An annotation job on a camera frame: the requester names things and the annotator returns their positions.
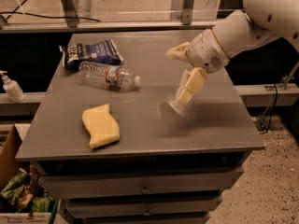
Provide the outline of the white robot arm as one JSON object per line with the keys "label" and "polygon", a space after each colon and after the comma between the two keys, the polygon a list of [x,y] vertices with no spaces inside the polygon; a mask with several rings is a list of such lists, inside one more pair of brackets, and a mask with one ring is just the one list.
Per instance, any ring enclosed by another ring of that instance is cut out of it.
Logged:
{"label": "white robot arm", "polygon": [[184,71],[175,103],[186,105],[204,86],[206,76],[226,66],[234,56],[257,49],[280,37],[299,51],[299,0],[243,0],[236,10],[192,41],[165,55],[192,65]]}

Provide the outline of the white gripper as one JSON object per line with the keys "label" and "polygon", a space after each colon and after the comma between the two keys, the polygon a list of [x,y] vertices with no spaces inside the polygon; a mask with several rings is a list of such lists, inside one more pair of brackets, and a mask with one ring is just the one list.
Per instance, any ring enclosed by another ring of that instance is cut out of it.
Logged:
{"label": "white gripper", "polygon": [[197,35],[191,43],[185,42],[169,49],[165,55],[173,60],[189,60],[196,67],[182,74],[176,93],[176,100],[182,105],[186,105],[204,86],[207,73],[218,72],[230,61],[211,29]]}

